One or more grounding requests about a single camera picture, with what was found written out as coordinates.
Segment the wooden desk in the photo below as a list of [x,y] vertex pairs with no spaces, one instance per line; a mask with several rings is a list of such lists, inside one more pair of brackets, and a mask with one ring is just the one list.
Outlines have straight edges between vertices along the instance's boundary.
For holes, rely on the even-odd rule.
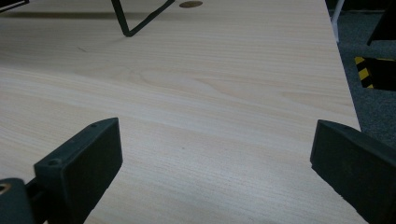
[[[132,26],[162,3],[123,6]],[[0,178],[119,117],[87,223],[364,223],[310,168],[318,119],[359,128],[325,2],[179,3],[133,38],[108,0],[0,15]]]

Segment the black plastic part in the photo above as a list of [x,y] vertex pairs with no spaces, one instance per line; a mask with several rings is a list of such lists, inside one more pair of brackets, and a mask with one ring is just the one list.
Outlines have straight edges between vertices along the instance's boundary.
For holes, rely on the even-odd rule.
[[86,127],[35,164],[49,223],[83,223],[122,164],[118,119]]
[[48,195],[41,188],[34,178],[26,185],[27,195],[32,205],[32,212],[35,216],[35,223],[44,223],[49,216],[48,204],[50,203]]
[[1,0],[0,12],[10,10],[15,7],[20,7],[29,3],[29,0]]
[[0,223],[35,223],[29,198],[21,179],[0,180]]
[[154,20],[158,15],[160,15],[167,7],[172,5],[175,0],[167,0],[165,4],[163,4],[161,7],[159,7],[157,10],[151,12],[143,21],[141,21],[134,29],[131,31],[129,30],[128,23],[125,19],[125,14],[122,10],[122,5],[120,0],[111,0],[111,3],[113,4],[114,11],[116,12],[117,19],[119,21],[121,30],[125,36],[131,37],[137,32],[139,32],[143,27],[145,27],[149,22]]
[[346,125],[319,120],[310,160],[366,221],[396,223],[396,149]]
[[392,1],[382,15],[378,25],[375,27],[373,34],[367,42],[371,45],[373,40],[396,40],[396,1]]

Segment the black object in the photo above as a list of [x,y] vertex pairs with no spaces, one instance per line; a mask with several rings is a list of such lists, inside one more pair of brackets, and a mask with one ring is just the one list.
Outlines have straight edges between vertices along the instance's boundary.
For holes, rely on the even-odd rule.
[[369,76],[361,80],[364,88],[373,85],[374,89],[396,91],[396,61],[363,58],[357,67],[359,71],[367,69]]
[[[348,0],[343,5],[343,10],[385,10],[392,0]],[[338,0],[326,0],[329,10],[334,10]]]
[[0,12],[10,10],[14,7],[20,7],[29,3],[29,0],[1,0]]
[[125,36],[133,36],[137,32],[139,32],[143,27],[145,27],[149,22],[154,20],[158,15],[160,15],[167,7],[172,5],[175,0],[167,0],[165,4],[163,4],[161,7],[159,7],[157,10],[153,11],[150,13],[143,21],[141,21],[134,29],[131,31],[129,30],[128,23],[126,22],[125,19],[125,14],[122,10],[121,2],[120,0],[111,0],[111,3],[113,4],[114,10],[116,11],[117,19],[119,20],[119,24],[121,27],[121,30]]
[[388,9],[382,15],[378,25],[375,27],[367,45],[373,40],[396,40],[396,1],[392,0]]
[[396,149],[346,125],[319,120],[311,163],[366,221],[396,223]]
[[95,122],[36,163],[26,186],[0,181],[0,223],[83,223],[121,164],[118,119]]

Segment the light wood grain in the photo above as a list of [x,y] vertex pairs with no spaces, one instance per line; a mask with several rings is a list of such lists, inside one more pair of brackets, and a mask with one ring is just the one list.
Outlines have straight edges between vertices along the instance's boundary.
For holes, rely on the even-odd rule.
[[[164,1],[122,1],[130,26]],[[324,1],[177,1],[126,38],[110,1],[0,15],[0,178],[120,118],[87,223],[364,223],[310,168],[318,119],[359,129]]]

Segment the hazard tape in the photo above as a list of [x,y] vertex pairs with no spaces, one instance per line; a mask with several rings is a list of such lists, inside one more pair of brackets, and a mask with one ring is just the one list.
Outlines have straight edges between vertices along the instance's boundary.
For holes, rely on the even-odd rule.
[[[372,71],[370,70],[370,66],[368,65],[366,60],[373,60],[373,59],[363,58],[363,57],[355,58],[355,63],[359,71],[359,78],[361,79],[361,85],[363,86],[363,88],[375,89],[375,86],[373,85]],[[392,60],[392,59],[375,59],[375,60],[396,62],[396,60]]]

